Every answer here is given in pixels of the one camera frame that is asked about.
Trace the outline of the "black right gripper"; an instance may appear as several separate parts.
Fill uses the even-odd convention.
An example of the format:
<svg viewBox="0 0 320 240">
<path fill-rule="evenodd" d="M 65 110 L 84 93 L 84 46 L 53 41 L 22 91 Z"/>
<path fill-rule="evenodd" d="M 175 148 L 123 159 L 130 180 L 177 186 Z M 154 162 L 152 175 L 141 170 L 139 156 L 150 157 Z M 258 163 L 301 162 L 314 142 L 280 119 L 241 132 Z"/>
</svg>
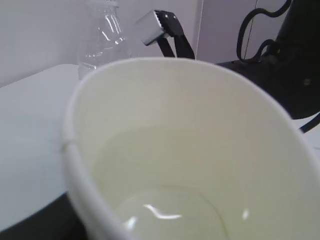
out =
<svg viewBox="0 0 320 240">
<path fill-rule="evenodd" d="M 160 37 L 158 37 L 156 40 L 163 56 L 194 60 L 195 53 L 185 36 L 182 25 L 177 16 L 173 12 L 165 10 L 155 10 L 155 14 L 163 31 Z M 173 53 L 167 37 L 173 38 L 176 55 Z"/>
</svg>

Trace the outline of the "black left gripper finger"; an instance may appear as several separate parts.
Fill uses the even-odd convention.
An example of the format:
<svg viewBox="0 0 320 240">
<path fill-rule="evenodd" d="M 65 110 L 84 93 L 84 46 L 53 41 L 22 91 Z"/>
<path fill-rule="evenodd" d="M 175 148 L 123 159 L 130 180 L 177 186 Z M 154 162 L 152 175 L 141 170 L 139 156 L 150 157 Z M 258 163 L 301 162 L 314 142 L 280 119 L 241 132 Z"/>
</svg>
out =
<svg viewBox="0 0 320 240">
<path fill-rule="evenodd" d="M 33 215 L 2 230 L 2 240 L 81 240 L 83 224 L 64 193 Z"/>
</svg>

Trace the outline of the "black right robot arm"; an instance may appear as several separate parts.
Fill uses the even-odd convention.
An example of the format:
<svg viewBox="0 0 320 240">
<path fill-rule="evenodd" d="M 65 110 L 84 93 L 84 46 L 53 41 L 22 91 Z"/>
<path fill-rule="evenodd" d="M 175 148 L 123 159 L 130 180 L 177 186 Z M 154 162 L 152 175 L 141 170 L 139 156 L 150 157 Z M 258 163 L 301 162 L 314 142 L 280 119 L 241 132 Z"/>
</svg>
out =
<svg viewBox="0 0 320 240">
<path fill-rule="evenodd" d="M 276 39 L 262 42 L 251 58 L 242 57 L 243 38 L 257 15 L 285 15 Z M 291 118 L 309 118 L 301 127 L 308 132 L 320 123 L 320 3 L 317 0 L 287 0 L 278 10 L 250 11 L 240 25 L 237 60 L 223 62 L 255 83 L 285 108 Z"/>
</svg>

